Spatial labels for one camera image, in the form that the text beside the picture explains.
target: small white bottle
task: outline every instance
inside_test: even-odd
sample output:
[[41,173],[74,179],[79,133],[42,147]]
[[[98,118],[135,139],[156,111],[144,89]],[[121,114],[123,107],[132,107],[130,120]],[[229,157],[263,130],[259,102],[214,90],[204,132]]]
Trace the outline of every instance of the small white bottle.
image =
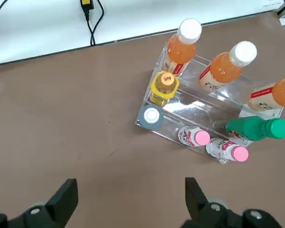
[[244,162],[248,159],[248,150],[234,142],[223,139],[211,139],[206,150],[212,157],[226,161]]
[[204,146],[210,141],[208,132],[199,127],[182,127],[178,136],[182,144],[190,147]]

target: brown table surface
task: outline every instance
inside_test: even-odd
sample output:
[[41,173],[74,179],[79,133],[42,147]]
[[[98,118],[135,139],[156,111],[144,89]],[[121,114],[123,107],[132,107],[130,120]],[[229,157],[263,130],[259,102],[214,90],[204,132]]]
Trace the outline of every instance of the brown table surface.
[[[285,77],[285,27],[274,15],[204,27],[197,54],[212,59],[248,39],[258,57],[244,73]],[[207,197],[237,213],[267,210],[285,227],[285,139],[221,165],[134,125],[170,36],[0,66],[0,212],[14,217],[77,178],[67,227],[177,228],[189,218],[184,178],[195,177]]]

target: orange juice bottle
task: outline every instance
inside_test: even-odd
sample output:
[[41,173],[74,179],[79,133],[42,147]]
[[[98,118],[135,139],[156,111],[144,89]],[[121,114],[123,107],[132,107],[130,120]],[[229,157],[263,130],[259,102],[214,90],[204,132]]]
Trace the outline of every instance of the orange juice bottle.
[[248,106],[256,111],[285,107],[285,78],[255,89],[249,96]]
[[200,34],[201,24],[195,19],[185,19],[168,41],[163,70],[179,76],[195,56],[195,42]]
[[224,52],[214,58],[199,76],[200,86],[213,92],[225,84],[237,79],[244,66],[250,64],[257,56],[256,46],[250,41],[237,43],[230,52]]

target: orange liquid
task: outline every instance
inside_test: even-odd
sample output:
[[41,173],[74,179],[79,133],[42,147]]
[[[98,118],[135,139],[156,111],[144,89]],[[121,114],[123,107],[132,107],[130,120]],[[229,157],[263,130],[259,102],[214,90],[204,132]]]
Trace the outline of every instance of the orange liquid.
[[195,44],[183,43],[177,34],[173,35],[168,41],[169,59],[177,64],[188,63],[195,56]]
[[[272,88],[272,96],[275,102],[285,107],[285,78],[275,83],[274,87]],[[251,99],[249,99],[247,104],[251,109],[260,111],[251,103]]]
[[210,72],[213,78],[220,83],[229,83],[237,79],[243,68],[232,63],[229,52],[219,54],[210,65]]

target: acrylic shelf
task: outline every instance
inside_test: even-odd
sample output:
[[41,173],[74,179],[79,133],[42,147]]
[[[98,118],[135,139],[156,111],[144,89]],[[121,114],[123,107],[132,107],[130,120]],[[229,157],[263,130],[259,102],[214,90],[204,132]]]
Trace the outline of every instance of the acrylic shelf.
[[[166,47],[163,49],[156,63],[143,98],[142,106],[152,104],[149,99],[151,81],[158,72],[162,71],[162,62],[165,53]],[[160,128],[152,132],[187,147],[180,143],[178,139],[178,130],[184,126],[198,126],[207,131],[211,138],[229,139],[228,134],[224,131],[220,123],[227,122],[239,116],[257,115],[263,119],[280,117],[282,109],[257,112],[245,105],[249,92],[260,85],[258,82],[252,82],[246,76],[241,75],[234,82],[210,94],[200,88],[198,78],[209,63],[208,60],[198,56],[191,60],[183,74],[179,77],[180,86],[175,96],[162,107],[164,120]],[[138,119],[136,120],[136,124],[141,126]],[[251,143],[251,141],[245,140],[233,141],[243,146],[248,146]],[[205,146],[187,148],[207,155]]]

